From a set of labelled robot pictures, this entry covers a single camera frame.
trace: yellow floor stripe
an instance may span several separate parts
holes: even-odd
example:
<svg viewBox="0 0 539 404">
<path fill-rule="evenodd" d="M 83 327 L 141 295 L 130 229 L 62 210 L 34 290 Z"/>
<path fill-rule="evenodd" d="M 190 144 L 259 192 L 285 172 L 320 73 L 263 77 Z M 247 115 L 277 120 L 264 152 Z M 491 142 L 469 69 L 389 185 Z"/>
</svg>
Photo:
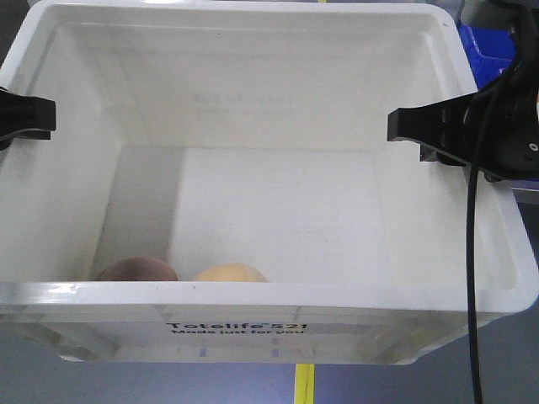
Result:
<svg viewBox="0 0 539 404">
<path fill-rule="evenodd" d="M 294 404 L 314 404 L 314 364 L 296 365 Z"/>
</svg>

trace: totelife label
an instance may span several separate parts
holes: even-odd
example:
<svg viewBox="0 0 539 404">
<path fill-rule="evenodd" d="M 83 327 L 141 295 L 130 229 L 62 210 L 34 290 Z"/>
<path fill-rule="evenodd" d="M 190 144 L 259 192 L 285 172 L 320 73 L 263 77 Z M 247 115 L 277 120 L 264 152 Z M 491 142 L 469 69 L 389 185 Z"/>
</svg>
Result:
<svg viewBox="0 0 539 404">
<path fill-rule="evenodd" d="M 303 334 L 308 324 L 283 322 L 168 322 L 173 334 L 243 334 L 285 335 Z"/>
</svg>

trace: blue container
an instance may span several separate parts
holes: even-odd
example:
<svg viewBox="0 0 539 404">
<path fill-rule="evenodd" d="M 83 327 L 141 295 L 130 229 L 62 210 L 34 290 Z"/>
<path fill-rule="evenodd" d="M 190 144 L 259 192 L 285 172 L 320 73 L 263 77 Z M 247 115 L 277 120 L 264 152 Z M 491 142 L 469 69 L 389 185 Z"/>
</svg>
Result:
<svg viewBox="0 0 539 404">
<path fill-rule="evenodd" d="M 507 31 L 461 24 L 459 34 L 478 88 L 492 82 L 510 63 L 515 47 Z"/>
</svg>

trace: bin floor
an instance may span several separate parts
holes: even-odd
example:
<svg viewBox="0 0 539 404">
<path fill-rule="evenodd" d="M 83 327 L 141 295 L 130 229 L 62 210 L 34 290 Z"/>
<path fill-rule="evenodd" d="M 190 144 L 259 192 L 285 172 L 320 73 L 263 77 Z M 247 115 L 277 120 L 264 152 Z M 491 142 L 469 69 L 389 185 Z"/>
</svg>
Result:
<svg viewBox="0 0 539 404">
<path fill-rule="evenodd" d="M 242 262 L 270 282 L 390 284 L 372 155 L 128 146 L 94 272 L 140 255 L 182 280 Z"/>
</svg>

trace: gray floor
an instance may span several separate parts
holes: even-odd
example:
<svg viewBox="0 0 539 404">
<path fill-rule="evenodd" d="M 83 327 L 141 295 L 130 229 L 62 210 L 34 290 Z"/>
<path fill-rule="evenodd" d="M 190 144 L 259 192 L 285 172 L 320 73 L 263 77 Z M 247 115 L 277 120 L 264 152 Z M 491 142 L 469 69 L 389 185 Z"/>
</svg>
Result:
<svg viewBox="0 0 539 404">
<path fill-rule="evenodd" d="M 0 60 L 26 9 L 25 0 L 0 0 Z M 539 209 L 520 209 L 539 246 Z M 539 305 L 479 337 L 485 402 L 538 403 Z M 293 372 L 292 365 L 71 363 L 0 332 L 1 404 L 292 403 Z M 317 404 L 472 403 L 465 338 L 409 366 L 319 365 L 316 383 Z"/>
</svg>

